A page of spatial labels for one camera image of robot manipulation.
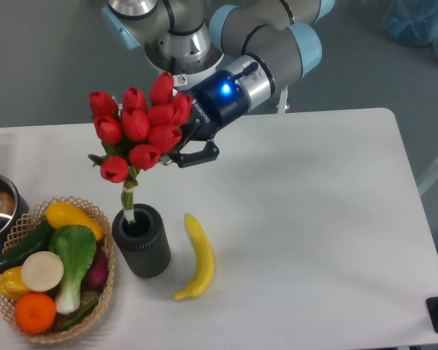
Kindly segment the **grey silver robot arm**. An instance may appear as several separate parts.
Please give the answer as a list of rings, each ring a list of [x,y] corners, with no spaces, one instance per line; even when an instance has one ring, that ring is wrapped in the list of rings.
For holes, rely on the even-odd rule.
[[[108,1],[101,14],[113,35],[128,49],[143,47],[150,64],[193,99],[181,140],[160,162],[184,168],[216,159],[215,134],[273,96],[284,112],[287,87],[320,63],[312,24],[333,5],[226,4],[206,19],[203,1]]]

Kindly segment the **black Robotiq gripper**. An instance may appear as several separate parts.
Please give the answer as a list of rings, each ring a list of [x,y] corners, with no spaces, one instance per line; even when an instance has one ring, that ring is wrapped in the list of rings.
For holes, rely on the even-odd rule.
[[[232,74],[222,69],[187,89],[184,94],[191,97],[191,116],[180,127],[182,142],[205,141],[196,152],[184,153],[186,144],[172,152],[162,154],[159,163],[164,166],[176,164],[188,168],[214,161],[220,150],[213,139],[215,134],[248,111],[249,97],[241,85],[245,73]]]

